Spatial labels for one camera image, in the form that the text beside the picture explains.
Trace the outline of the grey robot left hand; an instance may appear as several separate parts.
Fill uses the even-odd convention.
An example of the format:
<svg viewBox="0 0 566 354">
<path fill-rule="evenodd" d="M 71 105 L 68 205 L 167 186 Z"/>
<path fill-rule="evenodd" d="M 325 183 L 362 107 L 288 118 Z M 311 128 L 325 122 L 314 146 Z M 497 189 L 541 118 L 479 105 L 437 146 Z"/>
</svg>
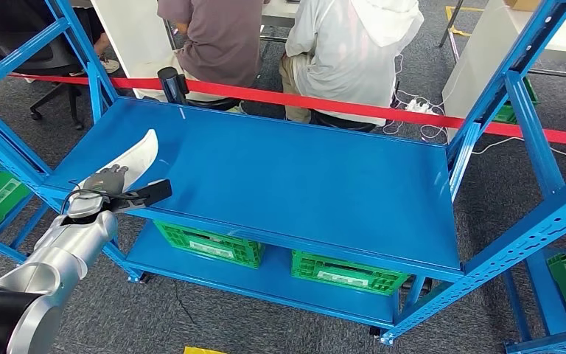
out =
<svg viewBox="0 0 566 354">
<path fill-rule="evenodd" d="M 126 190 L 125 175 L 128 171 L 128 166 L 113 164 L 88 177 L 83 189 L 89 192 L 83 192 L 75 198 L 77 208 L 85 212 L 101 210 L 110 195 L 119 195 Z"/>
</svg>

